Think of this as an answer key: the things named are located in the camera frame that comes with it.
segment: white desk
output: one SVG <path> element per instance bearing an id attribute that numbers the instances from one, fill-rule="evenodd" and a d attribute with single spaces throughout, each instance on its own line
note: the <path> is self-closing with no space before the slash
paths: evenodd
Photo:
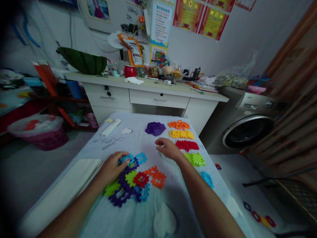
<path id="1" fill-rule="evenodd" d="M 217 93 L 200 94 L 184 83 L 168 86 L 155 84 L 152 79 L 139 78 L 144 83 L 137 85 L 124 82 L 124 77 L 103 78 L 80 72 L 68 73 L 66 78 L 83 83 L 99 124 L 118 111 L 181 116 L 191 121 L 199 135 L 218 102 L 229 100 Z"/>

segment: left hand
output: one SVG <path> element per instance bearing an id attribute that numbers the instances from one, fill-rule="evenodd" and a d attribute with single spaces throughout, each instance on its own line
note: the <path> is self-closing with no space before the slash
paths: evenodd
<path id="1" fill-rule="evenodd" d="M 127 160 L 118 166 L 118 160 L 127 155 L 129 155 L 129 153 L 126 151 L 117 151 L 110 155 L 103 163 L 101 169 L 95 177 L 95 181 L 98 183 L 101 189 L 104 189 L 109 184 L 111 184 L 127 167 L 128 163 L 130 163 L 130 160 Z"/>

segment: floor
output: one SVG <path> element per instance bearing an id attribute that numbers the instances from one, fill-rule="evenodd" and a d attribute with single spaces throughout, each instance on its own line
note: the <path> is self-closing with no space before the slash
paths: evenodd
<path id="1" fill-rule="evenodd" d="M 2 181 L 14 222 L 35 204 L 94 132 L 72 131 L 67 135 L 69 142 L 52 151 L 41 151 L 19 139 L 0 150 Z"/>
<path id="2" fill-rule="evenodd" d="M 272 231 L 284 233 L 306 227 L 300 224 L 301 221 L 297 218 L 297 214 L 281 203 L 275 194 L 272 194 L 268 189 L 260 189 L 258 186 L 247 188 L 242 186 L 242 183 L 262 179 L 260 173 L 244 156 L 238 154 L 209 156 L 215 164 L 220 165 L 221 170 L 218 171 L 243 212 L 254 237 L 275 237 Z M 252 213 L 244 208 L 243 201 L 247 202 L 252 211 L 255 211 L 258 215 L 262 217 L 270 216 L 277 227 L 270 230 L 263 223 L 258 223 L 253 218 Z"/>

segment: red mug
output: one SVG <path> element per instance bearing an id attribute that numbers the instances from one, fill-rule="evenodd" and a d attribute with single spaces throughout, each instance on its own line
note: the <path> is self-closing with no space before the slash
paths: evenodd
<path id="1" fill-rule="evenodd" d="M 124 66 L 124 76 L 128 77 L 136 77 L 136 69 L 133 66 L 125 65 Z"/>

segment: washing machine door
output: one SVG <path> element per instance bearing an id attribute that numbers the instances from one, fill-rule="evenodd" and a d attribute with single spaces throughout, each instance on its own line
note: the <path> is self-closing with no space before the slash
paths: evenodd
<path id="1" fill-rule="evenodd" d="M 232 149 L 247 147 L 267 136 L 273 126 L 273 120 L 265 115 L 245 117 L 228 127 L 222 142 Z"/>

